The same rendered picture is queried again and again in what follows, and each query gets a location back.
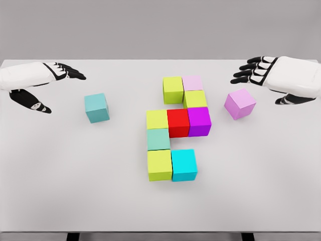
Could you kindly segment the pale pink cube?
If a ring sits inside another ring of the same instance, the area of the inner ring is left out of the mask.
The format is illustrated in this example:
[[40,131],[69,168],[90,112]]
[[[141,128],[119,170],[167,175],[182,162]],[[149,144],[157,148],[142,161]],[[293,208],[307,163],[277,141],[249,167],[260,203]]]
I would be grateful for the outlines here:
[[182,77],[184,91],[203,90],[203,84],[199,75],[187,75]]

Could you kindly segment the bright cyan cube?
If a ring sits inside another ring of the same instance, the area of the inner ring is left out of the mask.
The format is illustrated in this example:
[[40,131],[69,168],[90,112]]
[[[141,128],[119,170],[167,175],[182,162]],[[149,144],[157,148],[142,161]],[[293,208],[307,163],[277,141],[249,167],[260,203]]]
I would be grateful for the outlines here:
[[172,181],[194,181],[197,173],[197,162],[194,149],[171,150]]

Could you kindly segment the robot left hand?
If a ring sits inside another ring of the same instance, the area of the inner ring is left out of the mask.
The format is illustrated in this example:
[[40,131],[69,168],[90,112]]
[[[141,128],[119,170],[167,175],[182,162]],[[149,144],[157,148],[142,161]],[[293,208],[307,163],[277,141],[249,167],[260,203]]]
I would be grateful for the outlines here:
[[51,113],[49,107],[26,89],[68,78],[86,80],[83,73],[63,63],[31,62],[0,68],[0,90],[7,91],[11,100],[25,108]]

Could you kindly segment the vivid purple cube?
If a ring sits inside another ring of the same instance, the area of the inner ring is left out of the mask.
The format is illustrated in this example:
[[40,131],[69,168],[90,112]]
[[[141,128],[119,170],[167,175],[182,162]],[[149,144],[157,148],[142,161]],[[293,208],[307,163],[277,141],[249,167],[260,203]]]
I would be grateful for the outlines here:
[[188,108],[190,130],[188,137],[208,136],[212,122],[207,107]]

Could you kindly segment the yellow-green cube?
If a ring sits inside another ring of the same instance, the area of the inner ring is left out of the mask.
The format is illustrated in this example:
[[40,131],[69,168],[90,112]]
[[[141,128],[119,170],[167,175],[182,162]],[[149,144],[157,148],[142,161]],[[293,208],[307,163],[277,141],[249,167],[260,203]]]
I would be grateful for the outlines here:
[[164,104],[182,104],[184,87],[181,76],[163,78]]
[[167,181],[172,179],[171,150],[147,152],[147,168],[149,181]]
[[207,107],[205,92],[203,90],[185,91],[183,97],[183,107]]
[[146,128],[152,129],[168,129],[167,110],[147,110],[146,111]]

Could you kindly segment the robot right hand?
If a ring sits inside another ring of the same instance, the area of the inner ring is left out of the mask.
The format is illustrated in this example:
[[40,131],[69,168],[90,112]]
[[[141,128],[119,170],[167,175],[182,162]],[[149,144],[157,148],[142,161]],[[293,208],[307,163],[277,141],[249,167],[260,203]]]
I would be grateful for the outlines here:
[[283,93],[276,105],[303,104],[321,98],[321,64],[287,56],[254,57],[239,67],[230,83],[252,83]]

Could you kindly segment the red cube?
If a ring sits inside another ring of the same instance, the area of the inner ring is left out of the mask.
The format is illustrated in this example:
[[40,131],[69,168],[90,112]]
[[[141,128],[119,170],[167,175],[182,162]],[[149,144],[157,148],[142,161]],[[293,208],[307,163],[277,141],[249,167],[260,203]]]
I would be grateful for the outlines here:
[[186,108],[168,109],[167,116],[169,126],[169,137],[188,137],[190,130],[188,110]]

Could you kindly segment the light purple cube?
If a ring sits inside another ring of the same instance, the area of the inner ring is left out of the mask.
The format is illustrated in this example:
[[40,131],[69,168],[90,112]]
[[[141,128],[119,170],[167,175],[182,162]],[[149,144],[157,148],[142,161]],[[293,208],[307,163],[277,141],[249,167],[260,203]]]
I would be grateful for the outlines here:
[[245,88],[229,93],[224,103],[225,109],[234,120],[250,115],[255,105],[256,100]]

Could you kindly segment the teal cube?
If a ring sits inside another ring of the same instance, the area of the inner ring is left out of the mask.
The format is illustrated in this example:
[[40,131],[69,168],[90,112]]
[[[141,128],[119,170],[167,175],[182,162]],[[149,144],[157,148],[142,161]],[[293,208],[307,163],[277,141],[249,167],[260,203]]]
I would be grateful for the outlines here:
[[170,137],[169,129],[148,129],[147,130],[147,150],[169,150]]
[[110,120],[104,93],[84,96],[84,103],[86,115],[92,124]]

